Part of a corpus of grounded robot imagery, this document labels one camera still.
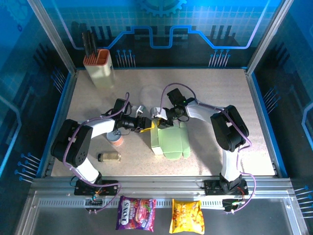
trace aluminum frame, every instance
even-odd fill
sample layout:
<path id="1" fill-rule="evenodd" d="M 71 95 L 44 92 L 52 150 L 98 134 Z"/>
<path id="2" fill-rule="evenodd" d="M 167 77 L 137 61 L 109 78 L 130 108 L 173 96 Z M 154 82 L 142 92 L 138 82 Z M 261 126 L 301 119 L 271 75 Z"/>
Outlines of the aluminum frame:
<path id="1" fill-rule="evenodd" d="M 246 80 L 247 80 L 247 83 L 248 83 L 248 86 L 249 86 L 249 89 L 251 92 L 251 97 L 252 97 L 252 100 L 253 100 L 253 103 L 255 106 L 256 113 L 259 117 L 260 126 L 262 129 L 263 135 L 264 135 L 265 143 L 268 147 L 269 156 L 275 165 L 274 170 L 276 171 L 277 176 L 279 178 L 282 178 L 283 175 L 282 175 L 281 169 L 279 167 L 279 163 L 277 160 L 277 154 L 274 150 L 274 143 L 270 137 L 270 131 L 269 131 L 266 119 L 265 119 L 265 115 L 264 115 L 263 110 L 262 110 L 260 99 L 259 99 L 258 94 L 257 94 L 256 86 L 253 82 L 252 76 L 247 74 L 247 73 L 246 73 Z"/>
<path id="2" fill-rule="evenodd" d="M 256 66 L 260 62 L 265 50 L 268 48 L 272 38 L 275 36 L 281 22 L 285 18 L 289 8 L 291 7 L 293 0 L 285 0 L 278 8 L 277 13 L 274 17 L 273 22 L 271 23 L 270 27 L 267 29 L 265 36 L 263 37 L 262 41 L 259 43 L 258 47 L 256 48 L 252 59 L 248 63 L 247 66 L 247 73 L 248 75 L 252 75 L 253 71 L 255 70 Z"/>
<path id="3" fill-rule="evenodd" d="M 230 196 L 225 195 L 205 196 L 204 190 L 200 189 L 200 184 L 203 180 L 217 180 L 218 177 L 106 177 L 106 179 L 118 180 L 123 187 L 120 194 L 131 197 L 156 199 L 185 198 L 190 200 L 221 200 L 230 198 Z M 247 177 L 245 179 L 251 192 L 253 190 L 253 180 Z M 282 199 L 293 234 L 308 234 L 290 179 L 273 177 L 256 177 L 256 179 L 257 189 L 253 200 Z M 90 197 L 75 196 L 73 194 L 74 188 L 69 185 L 70 180 L 71 177 L 35 179 L 29 191 L 16 234 L 32 234 L 40 207 L 85 208 L 85 204 L 71 203 L 71 201 L 86 200 L 90 199 Z M 112 197 L 100 198 L 109 201 Z M 52 200 L 52 203 L 42 205 L 40 201 L 45 199 Z M 58 200 L 69 203 L 67 206 L 60 206 L 57 203 Z"/>
<path id="4" fill-rule="evenodd" d="M 55 47 L 56 51 L 60 55 L 63 63 L 65 64 L 67 70 L 70 74 L 75 74 L 76 67 L 65 48 L 62 39 L 60 38 L 58 31 L 54 27 L 48 13 L 46 12 L 43 4 L 40 0 L 27 0 L 30 7 L 33 9 L 37 19 L 39 20 L 40 24 L 42 25 L 43 29 L 45 30 L 48 38 L 52 42 L 53 46 Z"/>
<path id="5" fill-rule="evenodd" d="M 53 168 L 55 158 L 50 153 L 51 146 L 63 122 L 67 118 L 67 113 L 68 113 L 70 102 L 72 100 L 72 96 L 74 93 L 77 78 L 78 78 L 78 72 L 72 75 L 68 81 L 68 85 L 66 86 L 67 89 L 64 91 L 65 92 L 64 99 L 61 104 L 60 110 L 57 110 L 57 112 L 59 112 L 58 119 L 56 121 L 54 128 L 51 129 L 51 132 L 49 134 L 51 135 L 51 138 L 50 138 L 51 141 L 50 142 L 47 141 L 47 144 L 45 146 L 43 157 L 42 157 L 42 162 L 40 163 L 40 166 L 39 166 L 40 170 L 38 171 L 37 177 L 44 178 L 46 176 L 50 176 L 52 173 L 52 168 Z"/>

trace light green cardboard box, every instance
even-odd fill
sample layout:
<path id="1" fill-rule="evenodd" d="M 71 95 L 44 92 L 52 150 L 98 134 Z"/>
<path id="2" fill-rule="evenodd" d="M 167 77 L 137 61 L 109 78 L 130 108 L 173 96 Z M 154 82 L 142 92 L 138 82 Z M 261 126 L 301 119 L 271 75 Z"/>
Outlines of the light green cardboard box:
<path id="1" fill-rule="evenodd" d="M 156 155 L 168 159 L 179 159 L 190 156 L 190 145 L 187 127 L 184 122 L 174 123 L 173 127 L 158 129 L 157 124 L 151 129 L 151 148 Z"/>

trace small can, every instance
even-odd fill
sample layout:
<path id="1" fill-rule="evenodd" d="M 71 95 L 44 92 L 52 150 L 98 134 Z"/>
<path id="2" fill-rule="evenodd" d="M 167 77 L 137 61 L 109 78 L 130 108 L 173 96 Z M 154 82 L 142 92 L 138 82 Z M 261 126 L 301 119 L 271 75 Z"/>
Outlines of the small can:
<path id="1" fill-rule="evenodd" d="M 114 146 L 120 146 L 123 143 L 123 136 L 120 130 L 107 133 L 107 139 Z"/>
<path id="2" fill-rule="evenodd" d="M 108 152 L 108 153 L 99 153 L 98 154 L 98 161 L 105 162 L 105 161 L 121 161 L 121 154 L 119 152 Z"/>

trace pen holder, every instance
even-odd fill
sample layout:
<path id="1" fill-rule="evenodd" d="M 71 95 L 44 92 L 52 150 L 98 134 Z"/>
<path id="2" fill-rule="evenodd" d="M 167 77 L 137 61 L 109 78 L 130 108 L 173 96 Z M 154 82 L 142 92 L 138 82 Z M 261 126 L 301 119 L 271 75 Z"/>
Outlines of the pen holder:
<path id="1" fill-rule="evenodd" d="M 110 51 L 99 49 L 98 56 L 93 53 L 84 57 L 84 66 L 97 88 L 111 88 L 113 86 L 113 66 Z"/>

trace purple candy bag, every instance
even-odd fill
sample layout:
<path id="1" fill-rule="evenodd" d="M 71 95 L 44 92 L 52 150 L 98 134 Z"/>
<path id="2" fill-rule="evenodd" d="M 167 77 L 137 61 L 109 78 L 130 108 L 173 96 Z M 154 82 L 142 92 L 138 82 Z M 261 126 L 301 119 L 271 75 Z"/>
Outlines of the purple candy bag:
<path id="1" fill-rule="evenodd" d="M 153 232 L 155 216 L 155 199 L 121 196 L 118 203 L 116 230 L 140 229 Z"/>

